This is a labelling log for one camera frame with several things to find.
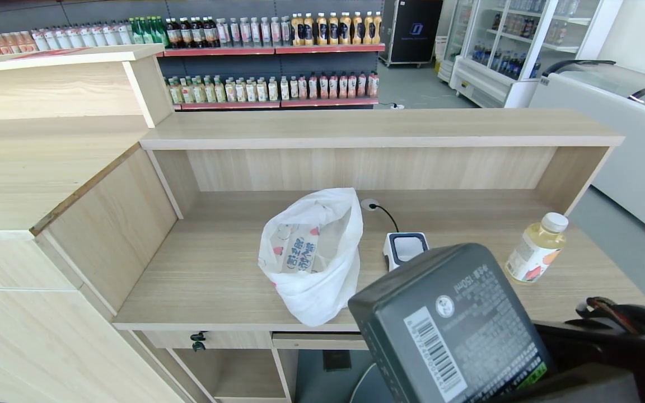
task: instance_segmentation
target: checkout counter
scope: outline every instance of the checkout counter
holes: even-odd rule
[[[174,113],[159,45],[119,48],[0,61],[0,85],[19,83],[0,87],[0,401],[291,403],[298,350],[366,345],[347,309],[313,328],[287,311],[256,264],[267,220],[352,186],[430,247],[478,242],[502,263],[624,140],[570,110]],[[358,290],[387,270],[389,222],[363,221]],[[531,319],[594,295],[645,304],[566,234],[541,280],[514,284]]]

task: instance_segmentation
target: white plastic bag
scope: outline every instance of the white plastic bag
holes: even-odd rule
[[[316,191],[267,222],[258,265],[298,321],[320,326],[355,294],[362,234],[355,189]]]

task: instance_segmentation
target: barcode label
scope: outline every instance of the barcode label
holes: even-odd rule
[[[445,402],[456,398],[466,389],[466,382],[427,307],[406,317],[405,324],[442,398]]]

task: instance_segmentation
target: light wood countertop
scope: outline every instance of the light wood countertop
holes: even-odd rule
[[[624,136],[574,110],[276,110],[174,113],[151,150],[617,146]]]
[[[0,71],[30,67],[63,66],[102,62],[132,62],[163,51],[163,44],[129,44],[102,48],[62,49],[27,54],[0,55]]]
[[[307,192],[252,191],[199,194],[178,221],[113,323],[134,330],[358,331],[347,309],[311,329],[285,308],[258,268],[260,233],[271,217]],[[504,263],[527,225],[550,208],[534,191],[359,191],[377,199],[403,231],[421,231],[431,247],[478,242]],[[363,211],[358,290],[386,273],[384,237],[394,228],[382,212]],[[645,296],[573,225],[568,246],[533,285],[514,284],[530,317],[575,318],[588,296],[645,304]]]
[[[29,229],[146,130],[140,116],[0,120],[0,229]]]

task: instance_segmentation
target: bottle cap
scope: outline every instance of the bottle cap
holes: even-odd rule
[[[559,213],[547,213],[542,218],[542,227],[550,232],[562,232],[569,225],[569,219]]]

